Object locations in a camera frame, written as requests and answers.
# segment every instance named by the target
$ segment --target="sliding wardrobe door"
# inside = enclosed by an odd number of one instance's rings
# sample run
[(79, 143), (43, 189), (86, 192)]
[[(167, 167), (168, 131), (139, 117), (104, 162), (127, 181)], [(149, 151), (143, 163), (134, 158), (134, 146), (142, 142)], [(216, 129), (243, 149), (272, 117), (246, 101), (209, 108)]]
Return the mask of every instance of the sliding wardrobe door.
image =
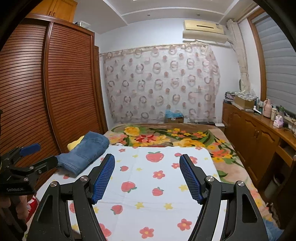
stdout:
[[(16, 146), (41, 145), (41, 151), (17, 163), (20, 167), (59, 153), (44, 103), (42, 63), (47, 27), (45, 21), (24, 20), (0, 52), (1, 154)], [(39, 184), (52, 173), (41, 177)]]
[(102, 133), (93, 71), (94, 36), (57, 23), (47, 43), (47, 100), (58, 142), (67, 144), (88, 131)]

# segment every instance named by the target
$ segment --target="yellow air conditioner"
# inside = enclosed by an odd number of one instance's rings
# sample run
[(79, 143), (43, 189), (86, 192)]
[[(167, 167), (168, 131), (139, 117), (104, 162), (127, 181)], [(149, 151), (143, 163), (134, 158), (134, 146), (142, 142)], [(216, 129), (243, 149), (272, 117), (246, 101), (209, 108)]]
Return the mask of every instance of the yellow air conditioner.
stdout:
[(224, 33), (223, 25), (196, 20), (184, 20), (184, 39), (196, 39), (226, 43), (228, 36)]

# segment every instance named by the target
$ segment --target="bed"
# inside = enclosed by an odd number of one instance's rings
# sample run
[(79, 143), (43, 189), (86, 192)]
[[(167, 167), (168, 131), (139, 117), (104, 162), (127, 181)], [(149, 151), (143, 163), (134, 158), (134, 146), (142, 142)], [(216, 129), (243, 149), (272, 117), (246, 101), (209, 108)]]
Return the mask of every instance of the bed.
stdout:
[[(116, 164), (106, 194), (94, 206), (107, 240), (142, 240), (152, 237), (153, 240), (165, 240), (169, 237), (170, 240), (180, 241), (189, 238), (200, 205), (192, 200), (179, 171), (178, 159), (185, 153), (207, 175), (226, 183), (244, 181), (262, 217), (274, 222), (220, 129), (194, 124), (118, 124), (105, 136), (112, 146), (79, 176), (87, 175), (107, 153), (114, 154)], [(146, 180), (143, 179), (145, 175), (149, 176), (149, 182), (143, 181)], [(64, 184), (77, 178), (59, 169), (38, 190), (37, 199), (42, 198), (50, 182), (56, 180)], [(73, 202), (69, 201), (68, 205), (72, 229), (79, 235)], [(222, 201), (213, 241), (220, 240), (225, 208), (226, 202)]]

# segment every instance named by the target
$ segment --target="floral blanket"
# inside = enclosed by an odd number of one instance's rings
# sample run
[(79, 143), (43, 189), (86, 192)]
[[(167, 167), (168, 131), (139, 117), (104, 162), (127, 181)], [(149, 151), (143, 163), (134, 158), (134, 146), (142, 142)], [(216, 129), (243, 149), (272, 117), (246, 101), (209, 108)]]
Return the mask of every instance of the floral blanket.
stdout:
[(224, 133), (215, 126), (197, 124), (118, 124), (105, 133), (110, 144), (121, 143), (133, 147), (205, 147), (211, 155), (222, 182), (242, 180), (249, 188), (259, 211), (265, 219), (273, 220), (266, 204), (254, 187)]

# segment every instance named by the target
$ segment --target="white wall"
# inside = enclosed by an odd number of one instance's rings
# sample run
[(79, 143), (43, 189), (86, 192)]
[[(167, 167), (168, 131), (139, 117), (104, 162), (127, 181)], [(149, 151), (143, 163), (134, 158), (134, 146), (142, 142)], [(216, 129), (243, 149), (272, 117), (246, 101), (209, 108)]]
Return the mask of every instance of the white wall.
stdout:
[[(128, 26), (95, 35), (95, 45), (100, 53), (142, 46), (182, 43), (184, 30), (182, 18), (154, 19), (131, 23)], [(222, 102), (226, 91), (238, 91), (240, 78), (237, 57), (230, 45), (212, 46), (220, 69), (220, 87), (216, 97), (216, 118), (221, 122)], [(103, 62), (100, 62), (101, 83), (108, 128), (114, 126), (111, 119), (103, 75)]]
[(242, 22), (239, 23), (239, 28), (242, 33), (242, 38), (244, 40), (244, 46), (246, 49), (251, 89), (253, 89), (256, 96), (260, 97), (260, 68), (255, 39), (247, 19), (244, 19)]

